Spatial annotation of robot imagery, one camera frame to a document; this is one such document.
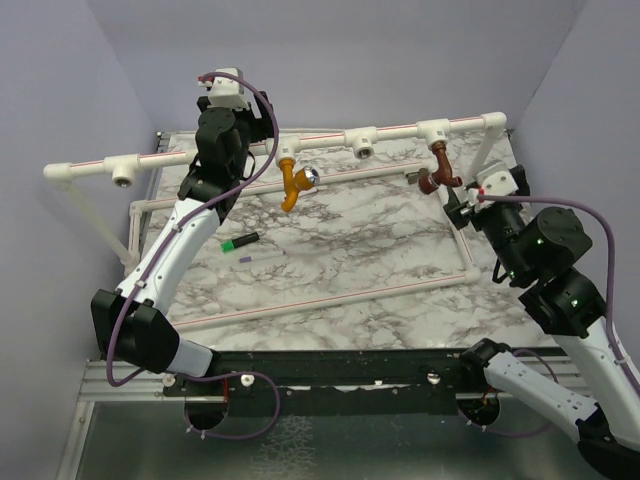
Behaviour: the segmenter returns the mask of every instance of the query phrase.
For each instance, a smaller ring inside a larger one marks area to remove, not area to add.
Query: white wall
[[[89,302],[122,269],[42,168],[150,152],[156,139],[84,0],[4,0],[0,45],[0,478],[54,478],[97,354]],[[146,186],[85,185],[124,238]]]
[[[585,0],[88,0],[158,130],[238,66],[285,126],[502,110],[515,125]]]
[[[591,0],[540,85],[513,136],[532,191],[580,200],[607,216],[616,234],[615,320],[640,362],[640,2]],[[579,268],[604,294],[606,248],[585,219],[595,247]]]

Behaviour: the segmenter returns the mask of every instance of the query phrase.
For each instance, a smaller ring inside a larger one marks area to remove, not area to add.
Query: green marker
[[[248,235],[243,235],[242,237],[234,238],[233,240],[229,240],[228,242],[221,243],[220,247],[222,247],[222,251],[224,253],[228,253],[232,250],[235,250],[236,248],[257,242],[258,240],[260,240],[258,232],[253,232]]]

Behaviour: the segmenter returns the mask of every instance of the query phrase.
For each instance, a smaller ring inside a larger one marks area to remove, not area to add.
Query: marker
[[[260,240],[260,236],[258,232],[253,232],[248,235],[243,235],[242,237],[234,238],[233,240],[229,240],[228,242],[224,242],[220,244],[222,247],[222,251],[224,253],[231,252],[236,248],[244,247],[245,245],[249,245],[250,243],[254,243]]]
[[[268,258],[282,257],[283,255],[286,255],[286,252],[284,250],[280,250],[279,252],[256,253],[255,255],[251,255],[250,257],[242,257],[240,260],[238,260],[238,263],[255,262],[256,260],[266,260]]]

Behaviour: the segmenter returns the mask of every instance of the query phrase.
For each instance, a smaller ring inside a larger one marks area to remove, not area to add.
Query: purple marker
[[[239,263],[255,262],[256,260],[266,260],[268,258],[282,257],[283,255],[286,255],[284,250],[280,250],[278,252],[257,253],[255,255],[251,255],[250,257],[240,258]]]

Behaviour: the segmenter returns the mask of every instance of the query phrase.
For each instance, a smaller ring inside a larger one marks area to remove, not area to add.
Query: cable
[[[206,76],[207,78],[209,78],[209,77],[211,77],[211,78],[214,78],[214,77],[228,78],[229,80],[233,80],[235,82],[238,82],[240,85],[244,86],[251,93],[253,93],[253,95],[255,96],[256,100],[258,100],[262,104],[262,106],[265,108],[265,110],[266,110],[267,114],[269,115],[269,118],[271,119],[271,122],[273,124],[273,146],[271,147],[271,152],[269,153],[269,157],[267,158],[267,161],[260,168],[260,170],[258,170],[256,172],[255,175],[253,175],[251,178],[249,178],[246,182],[242,183],[241,185],[238,185],[237,187],[232,188],[231,190],[229,190],[228,192],[223,193],[222,195],[218,195],[217,197],[212,198],[208,202],[200,205],[198,208],[194,208],[190,213],[188,213],[186,216],[184,216],[182,218],[182,220],[180,220],[178,222],[178,224],[177,224],[178,225],[178,229],[177,230],[171,230],[169,232],[169,234],[165,237],[165,239],[162,241],[162,243],[160,244],[160,246],[156,250],[156,252],[153,255],[153,257],[151,257],[151,260],[149,261],[149,264],[147,265],[147,268],[145,268],[144,271],[142,272],[142,275],[140,275],[140,279],[139,280],[141,282],[143,282],[143,283],[149,277],[149,274],[153,270],[153,267],[155,267],[156,263],[158,262],[158,260],[162,256],[162,253],[165,251],[167,246],[171,243],[171,241],[173,240],[173,237],[175,237],[175,235],[178,233],[178,231],[180,231],[185,224],[187,224],[193,217],[195,217],[199,213],[203,212],[204,210],[210,208],[211,206],[215,205],[216,203],[218,203],[218,202],[220,202],[222,200],[225,200],[226,198],[229,198],[229,197],[235,195],[236,193],[239,193],[243,188],[248,187],[249,185],[251,185],[253,182],[255,182],[265,172],[265,170],[269,167],[269,165],[271,165],[271,162],[273,162],[273,159],[276,156],[276,151],[278,149],[278,137],[280,135],[280,130],[278,128],[278,122],[276,121],[276,116],[273,113],[273,109],[271,108],[271,105],[269,105],[269,102],[267,101],[267,99],[258,91],[258,89],[255,88],[253,85],[251,85],[246,80],[243,80],[242,78],[236,77],[235,75],[230,75],[230,74],[224,73],[224,72],[211,72],[211,73],[207,73],[206,75],[203,75],[203,76]],[[136,377],[137,375],[139,375],[140,373],[142,373],[144,371],[144,369],[140,368],[140,369],[136,370],[135,372],[133,372],[131,375],[128,375],[127,377],[123,378],[122,380],[116,380],[113,377],[113,359],[114,359],[115,351],[116,351],[116,341],[118,339],[118,335],[120,334],[120,328],[122,327],[124,319],[127,316],[127,312],[129,311],[129,308],[131,307],[131,304],[133,303],[133,299],[136,298],[136,296],[138,295],[140,290],[141,290],[141,288],[137,284],[133,287],[133,289],[131,290],[131,293],[126,298],[126,300],[124,302],[124,305],[122,305],[122,309],[120,310],[120,313],[118,314],[118,317],[116,318],[116,323],[114,324],[113,331],[111,332],[111,339],[109,340],[109,348],[107,349],[107,381],[109,382],[109,385],[111,385],[112,387],[121,387],[122,385],[127,383],[129,380],[131,380],[132,378]]]
[[[558,377],[556,376],[555,372],[551,368],[551,365],[549,365],[549,363],[544,358],[542,358],[540,355],[538,355],[536,352],[534,352],[532,350],[529,350],[527,348],[520,348],[520,349],[516,350],[515,352],[513,352],[513,356],[514,357],[519,357],[520,355],[523,355],[525,353],[528,354],[528,355],[531,355],[532,357],[535,357],[540,363],[542,363],[542,365],[544,365],[545,368],[549,371],[549,374],[551,375],[551,378],[553,378],[553,381],[558,383]],[[532,430],[531,432],[524,432],[524,433],[515,432],[515,433],[511,433],[511,432],[503,432],[502,430],[496,430],[496,429],[488,427],[486,425],[478,425],[477,423],[474,423],[471,420],[469,420],[469,418],[467,418],[467,416],[460,409],[458,409],[458,415],[460,415],[462,418],[464,418],[467,421],[467,425],[474,426],[474,427],[482,430],[483,432],[489,432],[489,433],[493,433],[494,435],[498,435],[500,437],[507,437],[507,438],[514,438],[514,439],[535,437],[535,436],[540,435],[542,433],[548,432],[549,429],[553,426],[553,423],[547,422],[544,425],[542,425],[541,427],[536,428],[535,430]]]
[[[267,423],[260,430],[256,430],[253,433],[246,433],[242,435],[226,435],[224,433],[214,433],[214,432],[209,432],[207,430],[198,430],[191,424],[191,420],[189,420],[189,415],[185,411],[184,420],[185,422],[187,422],[187,425],[188,425],[187,433],[189,433],[190,431],[195,431],[199,433],[203,439],[206,436],[211,438],[220,438],[222,440],[250,440],[252,438],[259,437],[260,435],[262,435],[263,433],[265,433],[275,425],[276,421],[278,420],[278,415],[280,415],[280,392],[278,392],[278,386],[275,384],[275,382],[271,380],[271,378],[267,377],[265,374],[260,372],[233,372],[233,373],[225,373],[223,375],[215,375],[213,377],[202,377],[202,378],[192,377],[190,375],[181,375],[181,376],[183,378],[191,380],[192,382],[206,383],[206,382],[218,382],[220,380],[226,380],[228,378],[233,378],[233,377],[240,377],[242,375],[253,375],[254,377],[261,378],[265,382],[267,382],[269,386],[273,389],[273,393],[275,394],[275,397],[276,397],[276,408],[273,412],[273,416],[269,420],[269,423]]]
[[[628,359],[622,353],[618,345],[618,339],[616,338],[616,334],[613,327],[613,282],[615,277],[615,269],[616,269],[616,242],[613,236],[613,230],[611,229],[611,225],[607,222],[607,219],[602,216],[602,214],[593,208],[589,207],[580,202],[575,202],[573,200],[565,200],[563,198],[555,198],[555,197],[525,197],[525,196],[494,196],[494,195],[478,195],[478,200],[488,200],[493,202],[511,202],[511,203],[550,203],[556,205],[564,205],[566,207],[577,208],[578,210],[582,210],[583,212],[588,213],[592,217],[594,217],[602,228],[604,229],[604,233],[607,237],[607,298],[606,298],[606,309],[605,309],[605,332],[607,335],[607,340],[609,340],[609,345],[611,346],[611,350],[613,351],[614,356],[616,357],[616,363],[620,365],[622,371],[624,372],[627,380],[633,387],[636,392],[636,395],[640,398],[640,382],[633,374],[631,367],[627,364]]]

